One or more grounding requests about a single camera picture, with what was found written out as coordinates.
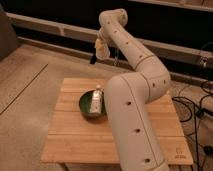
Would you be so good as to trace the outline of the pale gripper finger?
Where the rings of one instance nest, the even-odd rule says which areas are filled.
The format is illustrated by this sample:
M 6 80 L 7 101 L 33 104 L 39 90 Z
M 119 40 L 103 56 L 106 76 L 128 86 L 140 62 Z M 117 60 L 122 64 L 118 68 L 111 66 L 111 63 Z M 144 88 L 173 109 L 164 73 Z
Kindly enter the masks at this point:
M 102 47 L 102 44 L 103 44 L 102 40 L 99 39 L 99 38 L 97 38 L 96 41 L 95 41 L 95 48 L 96 48 L 96 49 L 101 48 L 101 47 Z

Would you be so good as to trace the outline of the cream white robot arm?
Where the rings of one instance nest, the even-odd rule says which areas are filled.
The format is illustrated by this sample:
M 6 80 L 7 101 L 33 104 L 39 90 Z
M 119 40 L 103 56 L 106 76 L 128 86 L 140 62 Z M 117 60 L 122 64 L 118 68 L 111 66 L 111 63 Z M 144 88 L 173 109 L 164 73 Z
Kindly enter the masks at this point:
M 151 125 L 147 103 L 167 93 L 171 77 L 160 59 L 129 34 L 127 12 L 123 9 L 103 11 L 96 39 L 96 56 L 110 56 L 113 41 L 132 66 L 131 73 L 112 77 L 104 87 L 108 120 L 116 144 L 122 171 L 170 171 Z

